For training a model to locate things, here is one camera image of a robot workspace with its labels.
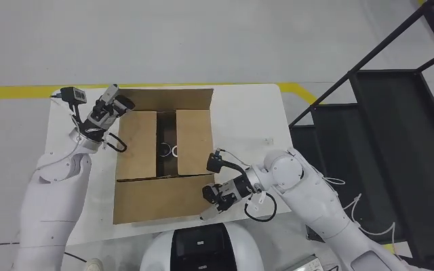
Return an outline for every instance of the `box flap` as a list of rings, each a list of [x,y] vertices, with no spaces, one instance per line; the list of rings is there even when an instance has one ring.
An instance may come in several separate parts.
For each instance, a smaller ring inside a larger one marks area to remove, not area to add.
[[[177,110],[178,174],[207,174],[206,163],[212,152],[209,110]]]
[[[202,197],[209,183],[214,183],[213,175],[116,182],[113,223],[199,215],[210,206]]]
[[[210,109],[213,89],[120,89],[136,111]]]
[[[128,149],[117,156],[116,180],[155,177],[157,113],[133,111],[119,121],[119,138]]]

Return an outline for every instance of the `white cable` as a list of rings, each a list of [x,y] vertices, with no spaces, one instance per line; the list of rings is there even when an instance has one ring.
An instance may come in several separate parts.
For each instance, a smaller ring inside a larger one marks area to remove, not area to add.
[[[251,165],[246,164],[246,163],[244,163],[243,161],[241,161],[241,160],[240,160],[238,157],[236,157],[232,152],[229,152],[229,151],[227,151],[227,150],[221,150],[221,151],[229,153],[230,155],[233,156],[233,158],[237,159],[241,164],[245,165],[246,167],[252,167]]]
[[[337,179],[337,178],[324,177],[324,179],[325,179],[327,182],[329,182],[329,183],[331,183],[331,184],[338,185],[338,186],[343,186],[344,184],[346,184],[346,182],[345,182],[344,180]]]
[[[66,110],[66,108],[63,107],[62,105],[60,105],[57,101],[53,100],[52,98],[50,98],[50,100],[51,100],[52,102],[54,102],[55,104],[59,105],[61,108],[63,108],[63,109]],[[51,163],[48,163],[48,164],[45,164],[45,165],[42,165],[42,166],[37,167],[37,168],[32,172],[29,182],[32,180],[32,177],[33,177],[33,175],[35,174],[36,171],[38,171],[38,170],[40,170],[40,169],[43,169],[44,167],[48,167],[49,165],[53,165],[53,164],[55,164],[55,163],[58,163],[58,162],[62,161],[63,159],[68,158],[68,157],[69,157],[72,153],[74,153],[74,151],[79,147],[79,144],[80,144],[80,141],[81,141],[81,134],[80,134],[80,127],[79,127],[79,124],[78,124],[78,122],[74,119],[73,115],[71,114],[72,111],[68,109],[67,112],[68,112],[68,115],[71,116],[71,119],[73,120],[73,123],[75,124],[75,127],[77,128],[77,132],[78,132],[78,134],[79,134],[79,135],[77,136],[77,143],[75,144],[75,147],[73,148],[72,151],[70,151],[67,155],[65,155],[65,156],[62,157],[61,159],[58,159],[58,160],[56,160],[56,161],[54,161],[54,162],[51,162]]]
[[[355,210],[355,207],[356,207],[357,203],[358,203],[359,200],[360,200],[360,197],[361,197],[361,194],[359,194],[359,196],[356,196],[356,197],[354,198],[354,201],[353,201],[352,203],[349,204],[349,206],[351,206],[351,205],[354,203],[353,208],[351,209],[351,219],[352,219],[353,222],[354,222],[354,223],[359,227],[359,229],[360,229],[362,232],[365,232],[366,234],[375,235],[375,236],[380,236],[380,235],[383,235],[383,234],[386,234],[386,233],[392,231],[392,248],[393,248],[393,252],[395,253],[395,256],[396,256],[400,261],[402,261],[402,259],[400,258],[400,256],[397,254],[397,252],[396,252],[396,248],[395,248],[395,228],[396,228],[396,224],[395,224],[395,222],[392,222],[392,225],[391,225],[387,230],[385,230],[384,232],[373,233],[373,232],[368,232],[367,230],[363,229],[363,228],[361,227],[361,225],[359,224],[359,222],[355,221],[355,219],[354,219],[354,210]]]

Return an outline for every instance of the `white table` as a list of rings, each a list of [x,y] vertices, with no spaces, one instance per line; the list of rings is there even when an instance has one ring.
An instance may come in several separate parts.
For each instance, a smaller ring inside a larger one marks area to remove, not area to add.
[[[211,122],[214,147],[227,149],[246,163],[261,163],[272,149],[292,146],[290,132],[278,86],[261,85],[216,85],[211,104]],[[191,86],[173,88],[192,88]],[[84,89],[87,104],[80,105],[84,119],[105,89]],[[59,148],[74,125],[64,109],[52,102],[45,151]],[[117,133],[119,121],[111,127]],[[237,163],[231,156],[224,158]],[[117,153],[110,148],[92,155],[92,171],[83,213],[73,230],[68,245],[121,238],[139,234],[162,232],[203,224],[227,222],[247,218],[243,212],[244,201],[232,206],[218,217],[203,222],[198,216],[178,217],[132,224],[113,225],[113,198],[115,191],[115,168]],[[223,169],[216,175],[216,182],[225,182],[238,173]],[[290,211],[283,201],[271,191],[277,200],[277,212]],[[259,211],[249,208],[254,216],[271,214],[273,204],[266,201]]]

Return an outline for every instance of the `black cable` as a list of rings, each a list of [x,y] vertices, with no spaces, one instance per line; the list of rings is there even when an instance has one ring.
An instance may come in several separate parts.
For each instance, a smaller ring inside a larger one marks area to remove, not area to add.
[[[123,146],[123,149],[120,150],[120,149],[116,148],[115,146],[113,146],[112,144],[110,144],[107,141],[107,145],[110,148],[112,148],[113,150],[116,150],[117,152],[125,152],[127,150],[128,146],[127,146],[127,144],[125,144],[124,141],[122,141],[120,138],[118,138],[117,136],[115,136],[113,133],[108,133],[108,135],[111,136],[111,137],[113,137],[113,138],[115,138]]]
[[[262,219],[260,219],[260,218],[256,218],[256,217],[251,216],[251,215],[247,212],[247,206],[248,206],[247,203],[244,205],[244,213],[245,213],[245,215],[248,216],[248,217],[250,217],[250,218],[252,218],[254,221],[257,221],[257,222],[268,222],[268,221],[272,220],[272,219],[276,216],[276,212],[277,212],[277,203],[276,203],[276,200],[275,200],[274,196],[271,196],[268,192],[266,193],[266,195],[267,195],[267,196],[268,196],[268,197],[273,201],[273,203],[274,203],[274,211],[273,211],[273,214],[271,215],[271,217],[262,220]]]
[[[19,245],[20,243],[19,242],[17,242],[17,243],[1,243],[0,245]],[[82,258],[80,258],[79,256],[76,256],[76,255],[74,255],[74,254],[71,254],[71,253],[68,253],[68,252],[64,252],[64,254],[65,255],[68,255],[68,256],[70,256],[70,257],[73,257],[73,258],[75,258],[75,259],[78,259],[78,260],[80,260],[80,261],[82,261],[82,262],[87,262],[85,259],[82,259]]]
[[[65,255],[68,255],[68,256],[71,256],[71,257],[73,257],[73,258],[75,258],[75,259],[78,259],[78,260],[80,260],[80,261],[82,261],[82,262],[87,262],[85,259],[81,259],[80,257],[78,257],[78,256],[76,256],[76,255],[73,255],[73,254],[71,254],[71,253],[68,253],[68,252],[64,252],[65,253]]]
[[[333,270],[335,270],[335,271],[339,271],[339,266],[334,266],[332,269],[329,269],[329,270],[327,270],[327,271],[333,271]]]

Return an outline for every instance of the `small white object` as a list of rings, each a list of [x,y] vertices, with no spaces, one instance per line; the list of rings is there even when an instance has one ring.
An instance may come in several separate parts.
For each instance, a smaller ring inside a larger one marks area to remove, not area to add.
[[[167,146],[169,148],[169,151],[167,152],[167,154],[165,154],[165,155],[161,155],[160,154],[161,157],[166,157],[167,155],[169,155],[170,153],[172,153],[172,147],[168,143],[162,142],[160,144],[163,145],[163,146]]]
[[[172,148],[172,155],[176,158],[178,158],[178,145]]]
[[[94,258],[87,261],[84,271],[104,271],[104,267],[99,259]]]
[[[262,191],[260,193],[260,198],[259,198],[259,204],[263,204],[264,200],[265,200],[265,196],[267,195],[267,193],[265,191]]]
[[[247,200],[247,205],[252,206],[255,211],[259,211],[259,207],[254,204],[250,199]]]

